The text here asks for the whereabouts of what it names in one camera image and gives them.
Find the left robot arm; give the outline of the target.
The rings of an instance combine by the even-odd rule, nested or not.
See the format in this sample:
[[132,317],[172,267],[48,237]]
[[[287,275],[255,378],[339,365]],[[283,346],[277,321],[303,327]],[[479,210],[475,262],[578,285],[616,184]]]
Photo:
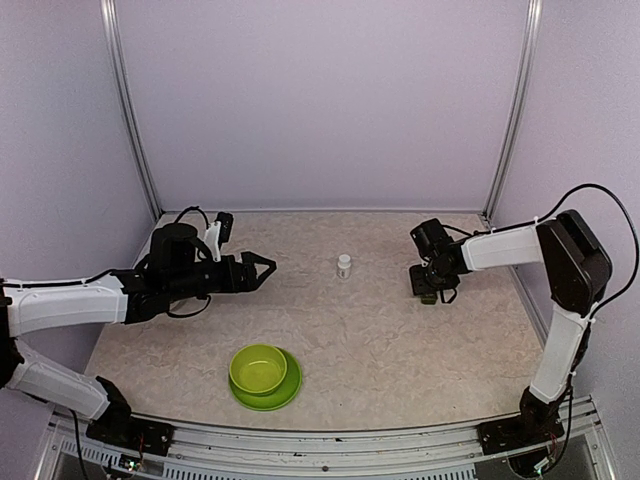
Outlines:
[[173,317],[174,303],[215,294],[257,290],[276,269],[254,252],[223,255],[231,224],[213,222],[203,234],[174,222],[155,229],[150,248],[132,269],[111,269],[91,278],[60,282],[1,283],[1,385],[66,407],[121,445],[133,443],[140,424],[110,381],[89,377],[37,353],[22,336],[77,325],[137,324]]

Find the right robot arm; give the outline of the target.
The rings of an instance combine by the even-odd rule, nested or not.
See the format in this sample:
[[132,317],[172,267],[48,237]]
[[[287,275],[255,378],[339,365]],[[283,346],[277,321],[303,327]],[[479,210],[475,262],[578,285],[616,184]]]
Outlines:
[[414,213],[269,213],[243,235],[279,269],[243,308],[246,340],[297,353],[292,425],[409,427],[518,409],[535,442],[568,391],[609,259],[574,211],[469,237]]

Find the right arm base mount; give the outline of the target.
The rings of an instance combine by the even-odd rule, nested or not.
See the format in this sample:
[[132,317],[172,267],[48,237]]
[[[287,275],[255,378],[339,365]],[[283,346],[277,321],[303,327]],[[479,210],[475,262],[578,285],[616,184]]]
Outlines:
[[477,426],[477,433],[483,454],[492,455],[541,444],[550,441],[553,436],[562,437],[565,431],[559,420],[529,429],[517,416],[482,422]]

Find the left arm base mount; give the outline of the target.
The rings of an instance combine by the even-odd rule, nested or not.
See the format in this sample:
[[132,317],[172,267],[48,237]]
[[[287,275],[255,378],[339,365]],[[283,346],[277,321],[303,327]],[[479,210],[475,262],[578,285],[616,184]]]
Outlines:
[[86,429],[86,436],[138,453],[166,457],[174,431],[175,428],[169,423],[131,417],[122,426],[114,428],[91,422]]

